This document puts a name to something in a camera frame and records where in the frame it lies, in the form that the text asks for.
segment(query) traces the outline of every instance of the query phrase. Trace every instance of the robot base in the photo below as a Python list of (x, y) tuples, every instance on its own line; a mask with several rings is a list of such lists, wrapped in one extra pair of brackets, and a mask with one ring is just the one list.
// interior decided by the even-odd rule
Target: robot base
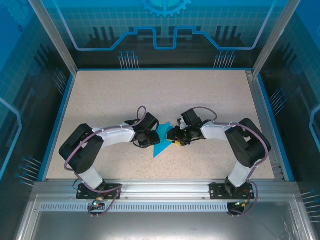
[(255, 199), (254, 189), (251, 184), (245, 183), (241, 187), (237, 188), (237, 191), (233, 196), (226, 191), (224, 183), (213, 182), (209, 184), (209, 192), (211, 200), (247, 200), (248, 195), (244, 192), (248, 190), (250, 192), (250, 200)]
[[(121, 186), (121, 184), (105, 184), (104, 189), (100, 191), (106, 191)], [(79, 184), (78, 191), (76, 193), (76, 199), (95, 200), (98, 197), (103, 196), (104, 200), (113, 200), (117, 194), (117, 191), (112, 191), (104, 195), (103, 193), (96, 193), (89, 190), (84, 184)]]

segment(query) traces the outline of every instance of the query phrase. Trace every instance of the beige work surface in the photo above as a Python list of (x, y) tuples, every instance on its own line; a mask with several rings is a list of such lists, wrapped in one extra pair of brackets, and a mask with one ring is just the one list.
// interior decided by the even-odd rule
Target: beige work surface
[[(180, 114), (204, 106), (218, 114), (219, 122), (250, 118), (260, 127), (247, 76), (227, 70), (79, 71), (62, 122), (47, 179), (74, 179), (64, 170), (58, 151), (83, 123), (105, 128), (136, 119), (137, 108), (147, 107), (160, 122), (177, 125)], [(197, 109), (204, 121), (211, 112)], [(156, 158), (154, 147), (140, 149), (132, 143), (103, 148), (95, 167), (105, 179), (225, 179), (236, 164), (226, 141), (200, 140), (189, 146), (171, 144)], [(253, 174), (273, 179), (269, 159)]]

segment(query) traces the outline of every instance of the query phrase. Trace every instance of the cable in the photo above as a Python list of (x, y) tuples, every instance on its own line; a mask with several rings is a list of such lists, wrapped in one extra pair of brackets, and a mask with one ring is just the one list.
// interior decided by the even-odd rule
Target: cable
[[(108, 131), (108, 130), (113, 130), (113, 129), (128, 129), (128, 128), (133, 128), (137, 125), (139, 125), (146, 117), (147, 115), (147, 108), (145, 106), (140, 106), (137, 110), (137, 115), (139, 115), (139, 111), (140, 109), (144, 109), (144, 115), (143, 117), (135, 124), (133, 125), (125, 125), (125, 126), (111, 126), (111, 127), (106, 127), (106, 128), (103, 128), (99, 131), (96, 131), (94, 133), (92, 133), (91, 135), (89, 135), (88, 137), (86, 137), (82, 142), (80, 142), (80, 144), (74, 149), (74, 151), (70, 154), (70, 156), (67, 158), (67, 160), (65, 161), (64, 163), (64, 169), (67, 170), (67, 171), (74, 171), (72, 168), (68, 168), (68, 164), (69, 162), (71, 161), (71, 159), (75, 156), (75, 154), (79, 151), (79, 149), (85, 144), (87, 143), (90, 139), (92, 139), (94, 136), (104, 132), (104, 131)], [(106, 193), (111, 193), (115, 190), (119, 190), (122, 188), (122, 186), (118, 186), (118, 187), (115, 187), (115, 188), (112, 188), (112, 189), (109, 189), (109, 190), (105, 190), (105, 191), (99, 191), (99, 190), (95, 190), (93, 188), (91, 188), (88, 184), (86, 184), (86, 182), (76, 173), (74, 172), (74, 174), (77, 176), (77, 178), (83, 182), (83, 184), (92, 192), (95, 192), (95, 193), (98, 193), (98, 194), (106, 194)]]
[(235, 123), (235, 122), (215, 122), (215, 125), (219, 125), (219, 126), (238, 126), (241, 127), (245, 130), (247, 130), (248, 132), (252, 133), (263, 145), (264, 151), (265, 151), (265, 155), (264, 158), (261, 161), (258, 161), (255, 163), (255, 165), (253, 166), (252, 170), (250, 171), (250, 173), (248, 174), (248, 176), (246, 177), (246, 180), (248, 181), (250, 179), (250, 177), (252, 176), (252, 174), (254, 173), (254, 171), (256, 170), (256, 168), (262, 164), (264, 161), (267, 160), (267, 158), (269, 157), (269, 151), (268, 151), (268, 147), (267, 144), (265, 143), (265, 141), (262, 139), (262, 137), (260, 137), (255, 131), (253, 131), (251, 128), (242, 125), (240, 123)]
[[(108, 206), (108, 208), (107, 208), (104, 212), (102, 212), (102, 213), (100, 213), (100, 214), (97, 214), (97, 217), (106, 214), (106, 213), (111, 209), (111, 207), (112, 207), (113, 204), (115, 203), (117, 197), (119, 196), (120, 192), (121, 192), (121, 189), (119, 189), (119, 191), (116, 193), (114, 199), (112, 200), (112, 202), (110, 203), (110, 205)], [(90, 214), (90, 215), (93, 216), (93, 215), (95, 215), (95, 214), (93, 214), (93, 213), (91, 212), (91, 210), (90, 210), (91, 207), (92, 207), (92, 205), (88, 206), (88, 214)]]
[(237, 211), (237, 210), (230, 210), (231, 212), (238, 213), (240, 216), (245, 216), (245, 215), (249, 214), (254, 209), (254, 207), (256, 206), (257, 201), (258, 201), (259, 191), (258, 191), (257, 184), (254, 181), (248, 181), (248, 184), (253, 184), (254, 187), (255, 187), (255, 199), (254, 199), (254, 202), (253, 202), (252, 206), (246, 212), (240, 212), (240, 211)]
[(146, 149), (147, 148), (147, 147), (139, 146), (139, 145), (135, 144), (135, 142), (133, 142), (133, 145), (135, 145), (137, 148), (140, 148), (140, 149)]
[[(215, 111), (213, 111), (212, 109), (208, 108), (208, 107), (196, 106), (196, 107), (190, 108), (189, 110), (193, 110), (193, 109), (206, 109), (206, 110), (212, 112), (215, 115), (215, 118), (212, 120), (213, 122), (215, 120), (217, 120), (217, 118), (218, 118), (218, 114)], [(250, 171), (249, 175), (246, 178), (246, 180), (248, 181), (250, 179), (250, 177), (252, 176), (252, 174), (254, 173), (254, 171), (256, 170), (256, 168), (260, 164), (262, 164), (264, 161), (266, 161), (267, 158), (269, 157), (269, 151), (268, 151), (267, 144), (265, 143), (265, 141), (255, 131), (253, 131), (251, 128), (249, 128), (249, 127), (247, 127), (245, 125), (242, 125), (240, 123), (236, 123), (236, 122), (215, 122), (214, 124), (215, 125), (220, 125), (220, 126), (238, 126), (238, 127), (241, 127), (243, 129), (247, 130), (248, 132), (250, 132), (251, 134), (253, 134), (261, 142), (261, 144), (263, 145), (263, 148), (264, 148), (264, 151), (265, 151), (264, 158), (261, 161), (255, 163), (255, 165), (253, 166), (252, 170)]]
[(75, 189), (75, 190), (78, 190), (78, 189), (75, 188), (75, 184), (76, 184), (76, 182), (78, 182), (78, 181), (79, 181), (79, 178), (77, 178), (77, 179), (74, 181), (74, 183), (72, 184), (72, 188)]
[(195, 106), (195, 107), (193, 107), (193, 108), (190, 108), (188, 111), (193, 110), (193, 109), (205, 109), (205, 110), (208, 110), (208, 111), (212, 112), (212, 113), (214, 114), (214, 116), (215, 116), (214, 119), (212, 120), (213, 122), (214, 122), (215, 120), (217, 120), (217, 118), (218, 118), (218, 114), (217, 114), (215, 111), (213, 111), (212, 109), (208, 108), (208, 107), (205, 107), (205, 106)]
[[(213, 122), (218, 118), (218, 115), (213, 110), (211, 110), (210, 108), (207, 108), (207, 107), (204, 107), (204, 106), (197, 106), (197, 107), (194, 107), (194, 108), (191, 108), (191, 109), (206, 109), (206, 110), (212, 112), (216, 116), (215, 119), (213, 120)], [(250, 181), (250, 177), (252, 176), (252, 174), (254, 173), (256, 168), (260, 164), (264, 163), (267, 160), (267, 158), (269, 156), (269, 151), (268, 151), (267, 144), (262, 139), (262, 137), (260, 137), (255, 131), (253, 131), (251, 128), (249, 128), (249, 127), (247, 127), (245, 125), (242, 125), (240, 123), (235, 123), (235, 122), (215, 122), (214, 124), (215, 125), (219, 125), (219, 126), (238, 126), (238, 127), (241, 127), (243, 129), (245, 129), (246, 131), (250, 132), (251, 134), (253, 134), (261, 142), (261, 144), (263, 145), (263, 148), (264, 148), (264, 151), (265, 151), (264, 158), (261, 161), (258, 161), (258, 162), (256, 162), (254, 164), (252, 170), (249, 172), (248, 176), (246, 177), (246, 182), (249, 183), (249, 184), (253, 184), (255, 186), (256, 197), (255, 197), (254, 203), (249, 208), (249, 210), (246, 211), (245, 213), (237, 211), (237, 212), (240, 213), (241, 216), (245, 216), (245, 215), (247, 215), (248, 213), (250, 213), (254, 209), (254, 207), (256, 206), (257, 201), (258, 201), (258, 195), (259, 195), (258, 186), (257, 186), (257, 184), (255, 182)]]

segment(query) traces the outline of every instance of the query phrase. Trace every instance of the enclosure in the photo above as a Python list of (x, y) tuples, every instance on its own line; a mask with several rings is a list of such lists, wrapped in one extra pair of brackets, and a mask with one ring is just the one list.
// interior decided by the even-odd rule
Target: enclosure
[[(1, 239), (318, 239), (319, 9), (312, 0), (0, 0)], [(81, 124), (139, 120), (139, 106), (161, 128), (198, 106), (220, 122), (251, 119), (271, 145), (251, 178), (252, 211), (236, 216), (235, 199), (212, 199), (210, 184), (224, 184), (238, 160), (227, 141), (120, 143), (94, 163), (122, 185), (120, 197), (91, 219), (92, 200), (77, 199), (59, 149)]]

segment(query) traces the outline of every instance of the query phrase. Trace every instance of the blue triangular object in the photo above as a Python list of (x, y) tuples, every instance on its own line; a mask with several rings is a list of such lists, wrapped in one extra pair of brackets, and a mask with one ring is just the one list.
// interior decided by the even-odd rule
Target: blue triangular object
[(160, 153), (163, 152), (163, 150), (165, 150), (167, 147), (169, 147), (170, 144), (172, 144), (172, 141), (167, 140), (167, 133), (173, 128), (173, 126), (170, 126), (170, 122), (159, 125), (156, 132), (160, 137), (160, 143), (154, 145), (153, 158), (158, 156)]

